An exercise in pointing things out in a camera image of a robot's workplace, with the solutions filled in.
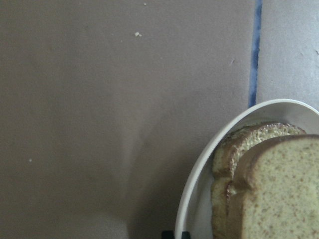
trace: blue line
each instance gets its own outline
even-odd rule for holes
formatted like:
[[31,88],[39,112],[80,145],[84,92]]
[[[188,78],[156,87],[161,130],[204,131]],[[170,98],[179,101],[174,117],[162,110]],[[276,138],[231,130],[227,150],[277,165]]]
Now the blue line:
[[252,43],[252,52],[251,52],[248,107],[252,107],[256,104],[257,78],[258,78],[258,54],[259,54],[259,42],[260,42],[262,5],[263,5],[263,0],[255,0],[255,16],[254,16],[254,29],[253,29],[253,40],[252,40],[253,43]]

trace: tile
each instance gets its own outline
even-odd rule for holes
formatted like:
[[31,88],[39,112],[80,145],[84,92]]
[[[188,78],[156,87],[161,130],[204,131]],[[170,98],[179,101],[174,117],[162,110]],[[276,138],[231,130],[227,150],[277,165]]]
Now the tile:
[[319,109],[319,2],[264,1],[257,102],[303,101]]
[[173,230],[198,155],[247,108],[253,2],[2,8],[5,238]]

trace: wheat bread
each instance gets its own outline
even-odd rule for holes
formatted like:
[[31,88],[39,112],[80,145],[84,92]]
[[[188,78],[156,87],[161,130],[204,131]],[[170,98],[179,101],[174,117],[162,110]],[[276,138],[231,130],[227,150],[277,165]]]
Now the wheat bread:
[[228,239],[319,239],[319,135],[263,141],[240,159]]
[[243,127],[227,135],[213,155],[214,183],[211,189],[212,228],[215,239],[226,235],[228,199],[232,194],[231,182],[241,156],[254,145],[273,137],[305,134],[305,131],[287,123],[266,122]]

